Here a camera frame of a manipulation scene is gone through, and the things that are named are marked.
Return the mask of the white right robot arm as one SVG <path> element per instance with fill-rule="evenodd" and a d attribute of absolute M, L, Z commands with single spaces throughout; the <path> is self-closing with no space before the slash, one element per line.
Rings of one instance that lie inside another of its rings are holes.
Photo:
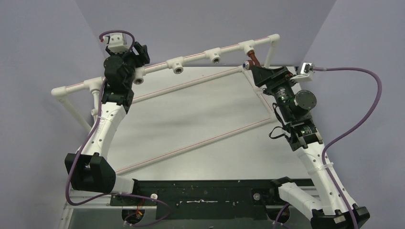
<path fill-rule="evenodd" d="M 314 198 L 288 177 L 273 181 L 269 199 L 283 201 L 303 214 L 314 229 L 359 229 L 370 218 L 366 207 L 360 207 L 340 182 L 333 163 L 327 157 L 320 132 L 311 110 L 316 96 L 308 90 L 293 91 L 295 75 L 286 67 L 268 69 L 251 66 L 254 84 L 274 97 L 275 115 L 282 124 L 283 136 L 303 163 L 318 192 Z"/>

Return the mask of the white pipe frame with tees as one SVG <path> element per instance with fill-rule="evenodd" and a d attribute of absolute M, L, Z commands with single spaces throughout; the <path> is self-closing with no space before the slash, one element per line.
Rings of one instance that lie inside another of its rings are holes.
<path fill-rule="evenodd" d="M 148 73 L 104 153 L 114 171 L 141 180 L 264 179 L 281 174 L 271 101 L 241 67 Z"/>

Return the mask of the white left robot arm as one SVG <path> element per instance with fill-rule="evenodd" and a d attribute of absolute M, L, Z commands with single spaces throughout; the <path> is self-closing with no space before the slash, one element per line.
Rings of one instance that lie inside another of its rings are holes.
<path fill-rule="evenodd" d="M 67 154 L 64 163 L 68 172 L 68 187 L 74 190 L 104 194 L 123 194 L 130 205 L 141 200 L 137 180 L 115 173 L 107 155 L 117 128 L 128 114 L 134 92 L 135 70 L 150 62 L 146 45 L 135 42 L 133 48 L 117 54 L 109 53 L 104 61 L 104 80 L 98 99 L 98 116 L 75 154 Z"/>

